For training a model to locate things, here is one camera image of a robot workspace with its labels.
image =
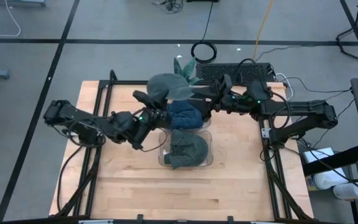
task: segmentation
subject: yellow cable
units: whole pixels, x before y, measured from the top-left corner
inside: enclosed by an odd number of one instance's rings
[[[269,15],[269,12],[270,12],[270,9],[272,8],[273,2],[274,2],[274,0],[270,0],[270,3],[268,4],[266,15],[264,17],[264,20],[262,21],[262,25],[259,28],[258,37],[256,38],[256,43],[255,43],[254,56],[252,57],[252,59],[254,59],[254,60],[255,60],[255,56],[256,56],[256,51],[258,49],[259,37],[260,37],[260,34],[262,33],[262,29],[264,28],[267,16]]]

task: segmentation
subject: white object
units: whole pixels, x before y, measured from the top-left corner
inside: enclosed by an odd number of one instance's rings
[[[333,192],[341,200],[358,200],[358,187],[352,183],[339,184],[334,187]]]
[[[311,153],[312,153],[311,151],[303,153],[307,163],[316,161],[316,158]],[[328,157],[327,155],[332,156],[334,154],[334,152],[329,147],[329,148],[318,149],[316,151],[313,151],[313,154],[318,159],[322,159],[322,158]],[[345,173],[343,173],[342,168],[337,168],[335,170],[338,171],[340,174],[345,175]],[[330,188],[332,186],[335,186],[335,185],[338,185],[338,184],[347,183],[346,179],[344,179],[340,175],[337,175],[332,170],[327,171],[327,172],[322,172],[322,173],[319,173],[319,174],[309,175],[309,176],[305,177],[305,179],[306,179],[306,184],[308,186],[308,190],[310,190],[310,191],[312,191],[312,190],[324,190],[324,189],[328,189],[328,188]]]
[[[276,76],[277,76],[277,75],[281,75],[282,77],[284,77],[285,81],[287,82],[288,87],[289,87],[290,90],[291,90],[291,96],[288,97],[287,100],[290,100],[290,99],[293,97],[293,90],[292,90],[292,86],[291,86],[290,82],[288,81],[287,77],[286,77],[284,74],[282,74],[282,73],[276,73]]]
[[[17,31],[17,34],[0,34],[0,37],[18,37],[20,35],[20,33],[22,32],[22,29],[16,22],[15,18],[13,18],[11,10],[9,10],[9,6],[7,5],[7,0],[5,0],[5,6],[6,6],[6,9],[7,9],[9,15],[11,16],[13,22],[16,24],[17,28],[19,29],[19,31]]]

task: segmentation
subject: green plant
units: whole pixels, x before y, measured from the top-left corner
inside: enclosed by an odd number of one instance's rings
[[[185,77],[187,82],[189,83],[189,85],[194,85],[198,81],[202,80],[202,78],[197,78],[197,77],[190,78],[191,74],[193,73],[195,63],[196,63],[196,59],[193,58],[190,60],[189,63],[187,63],[187,65],[183,69],[181,69],[181,66],[180,66],[178,60],[176,58],[174,58],[173,59],[173,72],[175,74],[179,74],[179,75]]]

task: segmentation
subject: white cable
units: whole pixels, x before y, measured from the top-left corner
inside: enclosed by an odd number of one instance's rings
[[[291,96],[288,97],[287,100],[290,100],[290,99],[293,97],[293,90],[292,90],[292,86],[291,86],[290,82],[288,81],[287,77],[286,77],[284,74],[282,74],[282,73],[276,73],[276,76],[277,76],[277,75],[282,75],[282,76],[284,77],[285,81],[287,82],[288,87],[289,87],[290,90],[291,90]]]
[[[9,15],[11,16],[13,22],[15,22],[15,24],[16,24],[17,28],[19,29],[19,31],[17,32],[16,35],[14,35],[14,34],[0,34],[0,37],[18,37],[20,35],[20,33],[22,32],[22,29],[20,28],[20,26],[16,22],[15,18],[13,18],[12,13],[9,10],[9,7],[7,6],[7,0],[5,0],[5,5],[6,5],[6,9],[7,9]]]

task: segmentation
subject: gray towel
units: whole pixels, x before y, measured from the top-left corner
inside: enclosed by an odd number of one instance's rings
[[[193,96],[186,78],[171,73],[154,75],[147,83],[147,94],[157,102],[164,97],[168,100],[186,100]]]
[[[171,153],[164,156],[164,161],[171,164],[172,169],[193,167],[204,162],[207,155],[208,144],[202,137],[175,129],[171,136]]]

